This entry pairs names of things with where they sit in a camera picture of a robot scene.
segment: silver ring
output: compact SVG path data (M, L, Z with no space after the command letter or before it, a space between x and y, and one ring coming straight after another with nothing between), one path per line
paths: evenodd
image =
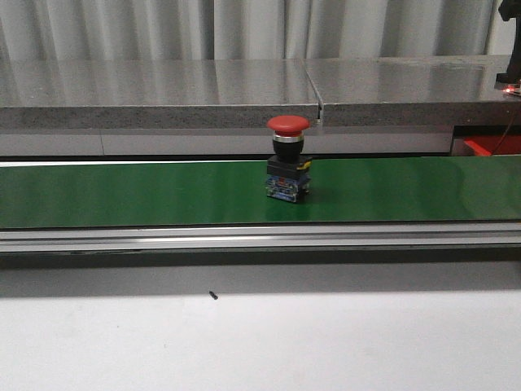
M274 134L274 141L278 141L279 143L298 143L299 141L304 140L304 135L299 134L298 136L279 136L278 134Z

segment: red mushroom button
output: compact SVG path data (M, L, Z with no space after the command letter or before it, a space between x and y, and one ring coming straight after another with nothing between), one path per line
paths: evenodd
M278 136L295 137L309 128L309 121L302 116L274 116L268 121L268 127Z

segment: white panel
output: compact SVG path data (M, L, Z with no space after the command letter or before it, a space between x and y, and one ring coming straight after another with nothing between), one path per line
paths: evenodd
M273 154L271 137L260 129L101 130L106 155ZM305 153L449 153L452 126L313 127Z
M97 130L0 130L0 156L101 156Z
M11 270L0 291L2 390L521 389L513 262Z
M303 153L449 153L452 137L452 126L312 128Z

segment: cable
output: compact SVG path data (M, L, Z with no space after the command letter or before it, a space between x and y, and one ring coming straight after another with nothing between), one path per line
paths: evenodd
M521 106L519 106L519 109L512 115L512 118L510 118L510 122L509 122L508 126L506 127L505 131L503 132L503 135L501 136L501 138L497 142L497 144L494 147L494 149L492 149L492 152L490 153L490 156L493 156L497 152L499 147L503 144L503 142L505 141L506 135L508 134L508 132L510 132L510 129L512 128L512 125L514 124L516 118L519 116L520 113L521 113Z

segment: white floor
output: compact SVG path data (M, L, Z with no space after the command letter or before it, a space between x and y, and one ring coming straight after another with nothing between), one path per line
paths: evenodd
M521 389L519 262L3 270L0 296L6 391Z

